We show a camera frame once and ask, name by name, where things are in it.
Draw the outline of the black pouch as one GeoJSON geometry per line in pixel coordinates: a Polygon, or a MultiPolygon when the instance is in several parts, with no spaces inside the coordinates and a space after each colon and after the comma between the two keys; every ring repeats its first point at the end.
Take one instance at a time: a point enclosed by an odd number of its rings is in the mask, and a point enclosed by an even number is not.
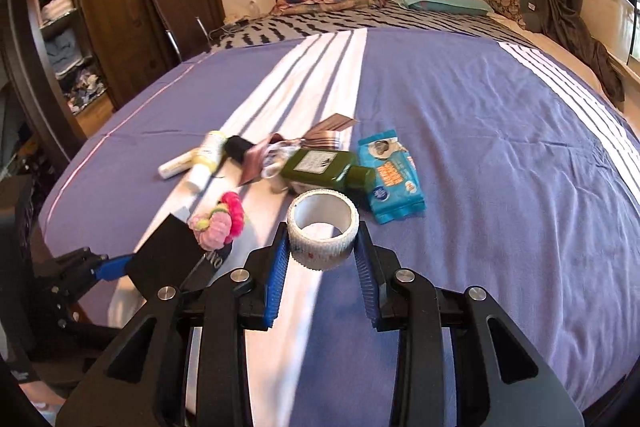
{"type": "Polygon", "coordinates": [[[126,274],[146,300],[165,286],[199,291],[213,282],[231,248],[229,243],[218,251],[204,251],[193,231],[169,215],[127,263],[126,274]]]}

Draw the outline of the white tape roll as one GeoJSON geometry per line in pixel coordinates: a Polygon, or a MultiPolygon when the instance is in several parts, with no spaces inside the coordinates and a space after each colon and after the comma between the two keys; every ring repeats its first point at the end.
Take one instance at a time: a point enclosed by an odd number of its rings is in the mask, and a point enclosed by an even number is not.
{"type": "Polygon", "coordinates": [[[314,271],[329,271],[352,253],[359,212],[344,194],[312,190],[293,200],[286,214],[293,259],[314,271]]]}

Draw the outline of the pink flower hair scrunchie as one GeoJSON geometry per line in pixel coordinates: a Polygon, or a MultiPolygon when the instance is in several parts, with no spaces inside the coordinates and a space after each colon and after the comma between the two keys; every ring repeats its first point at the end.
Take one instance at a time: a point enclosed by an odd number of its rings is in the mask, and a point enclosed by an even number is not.
{"type": "Polygon", "coordinates": [[[193,215],[188,225],[204,251],[220,251],[243,232],[245,212],[240,196],[231,191],[222,194],[212,210],[193,215]]]}

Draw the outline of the blue wet wipes pack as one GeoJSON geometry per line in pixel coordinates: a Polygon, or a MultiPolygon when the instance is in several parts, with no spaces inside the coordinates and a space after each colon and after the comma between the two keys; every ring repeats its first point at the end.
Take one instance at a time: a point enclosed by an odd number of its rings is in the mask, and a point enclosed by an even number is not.
{"type": "Polygon", "coordinates": [[[369,206],[379,225],[402,220],[426,209],[416,165],[395,130],[387,130],[358,141],[360,165],[376,172],[369,206]]]}

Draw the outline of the green glass bottle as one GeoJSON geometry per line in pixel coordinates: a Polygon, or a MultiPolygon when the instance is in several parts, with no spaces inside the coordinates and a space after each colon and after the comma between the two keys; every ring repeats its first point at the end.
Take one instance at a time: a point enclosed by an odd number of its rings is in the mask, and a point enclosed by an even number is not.
{"type": "Polygon", "coordinates": [[[315,188],[346,193],[369,193],[374,189],[376,172],[359,164],[348,150],[300,148],[280,170],[281,178],[297,193],[315,188]]]}

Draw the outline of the white lip balm tube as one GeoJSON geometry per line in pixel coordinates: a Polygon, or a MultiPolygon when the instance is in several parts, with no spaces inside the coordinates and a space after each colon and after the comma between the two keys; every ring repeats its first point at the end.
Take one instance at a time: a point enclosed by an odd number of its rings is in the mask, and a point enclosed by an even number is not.
{"type": "Polygon", "coordinates": [[[194,157],[197,153],[198,149],[194,147],[192,150],[187,150],[181,155],[165,161],[157,168],[158,175],[163,180],[167,180],[173,176],[177,176],[177,174],[190,170],[193,166],[194,157]]]}

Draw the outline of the cream lotion tube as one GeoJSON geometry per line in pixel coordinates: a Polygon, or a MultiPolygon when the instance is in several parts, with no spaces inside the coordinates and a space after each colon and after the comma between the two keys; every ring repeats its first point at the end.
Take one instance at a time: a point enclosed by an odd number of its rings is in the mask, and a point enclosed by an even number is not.
{"type": "Polygon", "coordinates": [[[209,131],[204,141],[196,149],[192,159],[192,167],[186,175],[186,187],[194,194],[200,194],[206,189],[209,179],[218,169],[224,143],[227,137],[219,130],[209,131]]]}

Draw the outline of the blue striped bed cover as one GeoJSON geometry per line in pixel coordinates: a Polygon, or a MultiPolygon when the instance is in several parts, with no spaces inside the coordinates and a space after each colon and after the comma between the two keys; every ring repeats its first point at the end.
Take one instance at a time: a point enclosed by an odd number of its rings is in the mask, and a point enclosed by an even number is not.
{"type": "Polygon", "coordinates": [[[39,221],[53,254],[129,254],[166,216],[204,221],[229,191],[246,229],[228,268],[268,244],[290,195],[266,165],[243,184],[158,167],[218,131],[296,139],[332,115],[376,172],[356,198],[371,239],[435,285],[480,285],[581,409],[639,358],[639,137],[602,95],[523,43],[349,29],[206,54],[178,66],[90,138],[39,221]]]}

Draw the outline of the black white zigzag blanket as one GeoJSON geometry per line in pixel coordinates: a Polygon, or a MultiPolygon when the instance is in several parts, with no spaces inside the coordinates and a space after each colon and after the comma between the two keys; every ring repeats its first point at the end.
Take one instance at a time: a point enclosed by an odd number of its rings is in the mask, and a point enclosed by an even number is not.
{"type": "Polygon", "coordinates": [[[288,40],[307,38],[327,32],[359,28],[419,29],[455,32],[456,34],[491,38],[529,46],[532,42],[515,30],[487,15],[449,14],[404,9],[396,3],[382,8],[345,10],[340,12],[267,15],[246,24],[236,23],[221,29],[213,38],[213,49],[228,50],[263,46],[288,40]]]}

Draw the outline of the dark wooden wardrobe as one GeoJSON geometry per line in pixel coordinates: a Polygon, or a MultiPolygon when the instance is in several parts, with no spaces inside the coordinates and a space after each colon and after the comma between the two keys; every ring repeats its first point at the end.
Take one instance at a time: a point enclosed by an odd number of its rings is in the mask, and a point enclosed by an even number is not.
{"type": "Polygon", "coordinates": [[[88,134],[66,102],[92,66],[121,108],[181,61],[203,52],[221,0],[1,0],[1,70],[44,153],[67,166],[88,134]]]}

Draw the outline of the teal pillow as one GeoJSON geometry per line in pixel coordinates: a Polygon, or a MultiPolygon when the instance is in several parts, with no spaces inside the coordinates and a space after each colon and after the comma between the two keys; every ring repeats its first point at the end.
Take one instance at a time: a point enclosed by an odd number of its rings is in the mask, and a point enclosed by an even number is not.
{"type": "Polygon", "coordinates": [[[459,15],[488,15],[494,12],[484,0],[393,0],[403,9],[459,15]]]}

